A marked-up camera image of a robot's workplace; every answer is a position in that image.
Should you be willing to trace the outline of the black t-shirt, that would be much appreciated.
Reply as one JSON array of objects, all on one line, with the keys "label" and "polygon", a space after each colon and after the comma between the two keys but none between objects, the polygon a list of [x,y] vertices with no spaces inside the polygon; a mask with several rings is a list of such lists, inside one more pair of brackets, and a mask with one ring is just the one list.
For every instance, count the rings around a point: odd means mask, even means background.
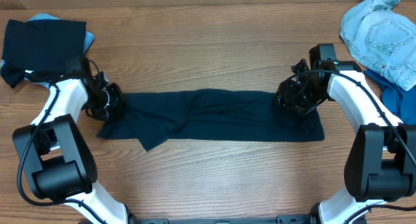
[{"label": "black t-shirt", "polygon": [[168,139],[313,142],[324,139],[317,111],[300,116],[272,102],[273,93],[202,89],[127,93],[118,119],[99,131],[109,140],[137,139],[147,151]]}]

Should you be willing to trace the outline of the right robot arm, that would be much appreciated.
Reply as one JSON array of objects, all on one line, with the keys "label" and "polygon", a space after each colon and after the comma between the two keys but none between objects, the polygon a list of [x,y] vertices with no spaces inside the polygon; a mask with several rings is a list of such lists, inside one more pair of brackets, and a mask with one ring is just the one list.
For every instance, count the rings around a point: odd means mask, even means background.
[{"label": "right robot arm", "polygon": [[354,61],[340,61],[332,44],[318,44],[291,68],[274,102],[308,114],[326,100],[343,110],[356,137],[344,167],[344,186],[315,204],[308,214],[279,215],[277,223],[365,223],[375,208],[414,211],[395,206],[415,193],[415,126],[390,113],[369,88]]}]

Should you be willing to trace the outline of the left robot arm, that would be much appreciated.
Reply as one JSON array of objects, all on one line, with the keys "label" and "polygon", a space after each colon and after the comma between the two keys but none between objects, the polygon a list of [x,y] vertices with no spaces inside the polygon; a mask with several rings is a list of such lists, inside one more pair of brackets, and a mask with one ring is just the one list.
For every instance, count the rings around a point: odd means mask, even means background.
[{"label": "left robot arm", "polygon": [[69,58],[63,71],[27,71],[31,81],[46,78],[49,97],[41,113],[12,135],[19,156],[17,188],[34,206],[65,204],[91,223],[135,223],[135,216],[98,181],[94,157],[77,121],[85,112],[111,122],[124,112],[124,94],[85,56]]}]

